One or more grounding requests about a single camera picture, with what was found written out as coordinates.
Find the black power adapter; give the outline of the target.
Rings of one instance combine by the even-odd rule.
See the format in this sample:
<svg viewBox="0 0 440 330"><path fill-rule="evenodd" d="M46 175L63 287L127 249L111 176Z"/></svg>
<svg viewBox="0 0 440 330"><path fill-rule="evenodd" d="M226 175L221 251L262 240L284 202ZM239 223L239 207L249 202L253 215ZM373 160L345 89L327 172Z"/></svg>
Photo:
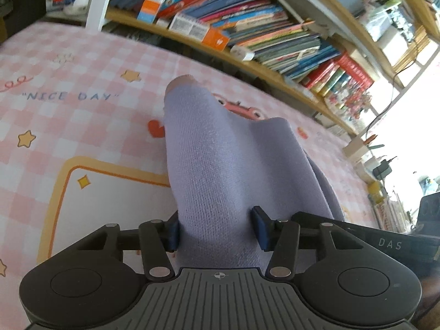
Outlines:
<svg viewBox="0 0 440 330"><path fill-rule="evenodd" d="M395 159L395 157L391 159L382 160L379 165L373 169L373 176L379 180L383 181L390 173L392 173L392 168L390 166L391 162Z"/></svg>

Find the beige pen holder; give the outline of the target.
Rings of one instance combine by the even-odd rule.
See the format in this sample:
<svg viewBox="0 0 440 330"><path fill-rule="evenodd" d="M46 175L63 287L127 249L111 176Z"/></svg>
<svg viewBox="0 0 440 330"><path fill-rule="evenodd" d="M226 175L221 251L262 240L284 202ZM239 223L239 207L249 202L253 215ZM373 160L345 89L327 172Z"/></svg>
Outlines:
<svg viewBox="0 0 440 330"><path fill-rule="evenodd" d="M347 146L343 147L342 151L349 161L357 163L369 152L369 148L361 138L356 137L352 139Z"/></svg>

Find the pink checkered tablecloth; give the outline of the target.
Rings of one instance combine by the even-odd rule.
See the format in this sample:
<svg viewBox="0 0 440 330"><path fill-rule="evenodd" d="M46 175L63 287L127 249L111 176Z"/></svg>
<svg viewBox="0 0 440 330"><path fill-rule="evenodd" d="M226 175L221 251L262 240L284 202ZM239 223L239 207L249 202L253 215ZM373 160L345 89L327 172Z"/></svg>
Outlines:
<svg viewBox="0 0 440 330"><path fill-rule="evenodd" d="M132 229L173 212L166 85L192 75L223 102L289 121L347 220L376 227L345 142L234 77L152 45L37 22L1 45L1 328L24 329L22 277L107 223Z"/></svg>

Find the colourful figurine decoration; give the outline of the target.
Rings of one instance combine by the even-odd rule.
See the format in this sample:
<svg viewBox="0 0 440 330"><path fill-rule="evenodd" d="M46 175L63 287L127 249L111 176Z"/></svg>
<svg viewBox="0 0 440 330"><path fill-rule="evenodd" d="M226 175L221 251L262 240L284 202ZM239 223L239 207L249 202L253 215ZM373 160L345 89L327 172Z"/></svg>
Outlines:
<svg viewBox="0 0 440 330"><path fill-rule="evenodd" d="M338 90L330 90L324 97L332 113L349 119L359 119L361 112L370 108L371 101L369 90L354 82L346 83Z"/></svg>

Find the red dictionaries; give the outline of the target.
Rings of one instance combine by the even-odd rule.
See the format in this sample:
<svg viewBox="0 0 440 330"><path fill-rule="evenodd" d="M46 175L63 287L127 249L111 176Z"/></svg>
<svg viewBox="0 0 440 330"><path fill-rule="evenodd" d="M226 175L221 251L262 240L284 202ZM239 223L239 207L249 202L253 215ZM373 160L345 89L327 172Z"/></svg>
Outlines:
<svg viewBox="0 0 440 330"><path fill-rule="evenodd" d="M374 81L374 71L370 71L368 63L344 53L320 64L301 80L301 85L316 95L327 97L344 90L366 91Z"/></svg>

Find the white charger block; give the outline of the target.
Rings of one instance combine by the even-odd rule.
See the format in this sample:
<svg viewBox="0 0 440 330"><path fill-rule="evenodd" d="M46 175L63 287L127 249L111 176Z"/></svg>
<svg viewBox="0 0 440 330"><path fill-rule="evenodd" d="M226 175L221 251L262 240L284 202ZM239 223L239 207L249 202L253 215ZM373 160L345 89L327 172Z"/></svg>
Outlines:
<svg viewBox="0 0 440 330"><path fill-rule="evenodd" d="M252 61L255 56L253 51L241 45L234 45L230 49L230 54L238 61L242 62Z"/></svg>

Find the wooden white bookshelf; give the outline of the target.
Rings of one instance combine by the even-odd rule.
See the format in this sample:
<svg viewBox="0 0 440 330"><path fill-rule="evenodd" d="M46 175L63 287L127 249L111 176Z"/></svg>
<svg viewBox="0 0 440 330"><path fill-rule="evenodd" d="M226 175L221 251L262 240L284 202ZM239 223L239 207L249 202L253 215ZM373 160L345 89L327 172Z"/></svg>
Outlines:
<svg viewBox="0 0 440 330"><path fill-rule="evenodd" d="M396 103L426 69L439 0L90 0L86 26L118 22L204 51L305 102L349 134L379 81Z"/></svg>

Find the flat orange white box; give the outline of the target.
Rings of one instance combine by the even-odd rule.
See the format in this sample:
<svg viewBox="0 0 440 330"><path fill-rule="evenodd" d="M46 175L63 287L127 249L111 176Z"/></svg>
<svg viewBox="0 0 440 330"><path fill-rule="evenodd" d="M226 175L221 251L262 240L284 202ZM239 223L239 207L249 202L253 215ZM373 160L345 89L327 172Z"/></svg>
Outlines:
<svg viewBox="0 0 440 330"><path fill-rule="evenodd" d="M223 51L230 40L220 30L183 13L174 16L169 30L217 51Z"/></svg>

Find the row of colourful books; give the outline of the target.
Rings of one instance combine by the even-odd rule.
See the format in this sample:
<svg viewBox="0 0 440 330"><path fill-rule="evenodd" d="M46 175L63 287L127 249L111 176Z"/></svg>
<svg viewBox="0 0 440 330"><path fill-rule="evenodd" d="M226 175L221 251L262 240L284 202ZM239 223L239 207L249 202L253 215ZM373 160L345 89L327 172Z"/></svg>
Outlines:
<svg viewBox="0 0 440 330"><path fill-rule="evenodd" d="M135 13L144 0L110 0L110 7ZM230 40L253 51L255 61L299 81L320 64L341 55L323 38L312 20L288 11L279 0L165 0L153 23L169 25L183 13L220 30Z"/></svg>

